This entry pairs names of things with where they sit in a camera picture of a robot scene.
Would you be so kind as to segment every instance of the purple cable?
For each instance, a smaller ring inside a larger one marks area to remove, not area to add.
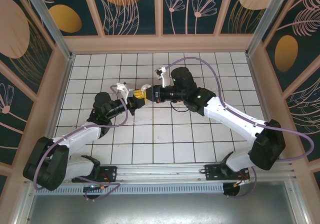
[[[36,183],[37,183],[37,177],[38,177],[40,168],[41,168],[43,162],[45,161],[45,158],[47,157],[47,155],[49,154],[49,152],[50,152],[53,148],[55,148],[59,143],[61,143],[62,141],[67,140],[69,137],[71,137],[71,136],[73,136],[74,134],[78,133],[79,131],[85,130],[85,129],[87,129],[87,128],[93,128],[93,127],[116,128],[116,127],[123,126],[123,125],[126,123],[126,121],[128,120],[128,115],[129,115],[129,114],[128,114],[128,109],[127,109],[127,106],[126,106],[124,100],[123,100],[122,97],[120,96],[120,94],[118,94],[118,93],[114,90],[114,87],[117,87],[117,86],[116,86],[116,85],[112,85],[112,86],[110,86],[110,89],[111,89],[111,90],[115,93],[115,95],[120,99],[121,103],[122,103],[123,106],[124,106],[125,112],[126,112],[126,113],[125,113],[125,119],[124,119],[124,121],[123,121],[121,124],[118,124],[118,125],[88,125],[88,126],[84,126],[84,127],[80,128],[80,129],[77,129],[77,130],[71,132],[70,134],[66,135],[64,138],[61,138],[61,139],[58,140],[56,143],[54,143],[52,146],[50,146],[50,147],[48,148],[48,150],[44,153],[43,157],[41,158],[38,166],[36,167],[36,171],[35,171],[35,173],[34,173],[35,175],[34,175],[34,178],[33,178],[33,183],[34,183],[33,185],[34,185],[34,188],[35,188],[36,190],[41,190],[41,189],[44,188],[44,187],[38,187],[38,186],[37,186],[37,184],[36,184]]]
[[[251,167],[251,169],[252,169],[252,171],[254,172],[253,174],[254,174],[254,176],[255,176],[255,178],[254,178],[254,186],[253,186],[253,188],[248,192],[248,193],[246,193],[246,194],[243,194],[243,195],[239,195],[239,196],[230,196],[231,198],[234,198],[234,199],[238,199],[238,198],[242,198],[242,197],[247,197],[247,196],[249,196],[249,195],[251,195],[253,192],[254,192],[254,190],[256,189],[255,187],[256,187],[256,183],[257,183],[257,178],[256,178],[256,171],[255,171],[255,169],[253,168],[253,167]]]
[[[83,177],[83,176],[79,176],[78,178],[81,179],[81,180],[85,180],[85,181],[87,181],[87,182],[90,182],[90,183],[94,183],[94,184],[99,184],[99,185],[104,185],[104,184],[105,184],[105,183],[102,183],[102,182],[97,182],[97,181],[94,181],[94,180],[89,180],[89,179],[87,179],[87,178],[85,178],[85,177]],[[113,189],[111,189],[110,191],[108,191],[106,194],[100,195],[100,196],[98,196],[97,198],[91,199],[91,200],[92,200],[92,201],[97,201],[97,200],[101,200],[101,199],[103,199],[103,198],[106,198],[107,196],[109,196],[109,195],[111,194],[111,192],[113,192],[113,191],[115,191],[116,189],[118,189],[121,184],[120,184],[120,183],[108,183],[108,186],[107,186],[107,187],[109,187],[109,186],[111,186],[111,185],[116,185],[116,187],[113,188]],[[91,191],[91,190],[88,189],[88,190],[86,190],[86,192],[84,193],[84,196],[85,196],[85,198],[86,198],[87,200],[90,200],[90,199],[88,198],[88,196],[87,196],[87,194],[88,194],[89,191]]]
[[[218,76],[217,74],[215,73],[214,69],[211,67],[211,65],[209,65],[206,61],[200,59],[200,58],[197,58],[197,57],[185,57],[185,58],[182,58],[182,59],[179,59],[177,61],[174,61],[172,64],[168,65],[165,69],[169,69],[171,66],[175,65],[176,63],[179,63],[180,61],[182,60],[189,60],[189,59],[193,59],[193,60],[199,60],[201,62],[203,62],[205,65],[207,65],[209,67],[209,69],[212,71],[214,77],[215,77],[215,80],[216,80],[216,83],[218,85],[218,96],[219,96],[219,99],[221,101],[221,104],[222,106],[228,110],[230,113],[232,113],[233,115],[235,115],[236,117],[252,124],[252,125],[255,125],[255,126],[258,126],[258,127],[261,127],[261,128],[265,128],[265,129],[269,129],[269,130],[276,130],[276,131],[284,131],[284,132],[289,132],[289,133],[293,133],[293,134],[296,134],[296,135],[299,135],[303,138],[305,138],[306,140],[308,140],[310,142],[310,149],[305,153],[305,154],[302,154],[300,156],[297,156],[297,157],[293,157],[293,158],[288,158],[288,159],[279,159],[277,161],[293,161],[293,160],[298,160],[298,159],[301,159],[301,158],[304,158],[306,157],[307,155],[309,155],[311,152],[313,152],[314,150],[314,141],[307,135],[303,134],[303,133],[300,133],[300,132],[297,132],[297,131],[294,131],[294,130],[287,130],[287,129],[283,129],[283,128],[277,128],[277,127],[272,127],[272,126],[266,126],[266,125],[261,125],[261,124],[258,124],[258,123],[255,123],[254,121],[252,120],[249,120],[249,119],[246,119],[245,117],[239,115],[238,113],[236,113],[235,111],[229,109],[224,100],[222,99],[222,92],[221,92],[221,87],[220,87],[220,83],[219,83],[219,80],[218,80]]]

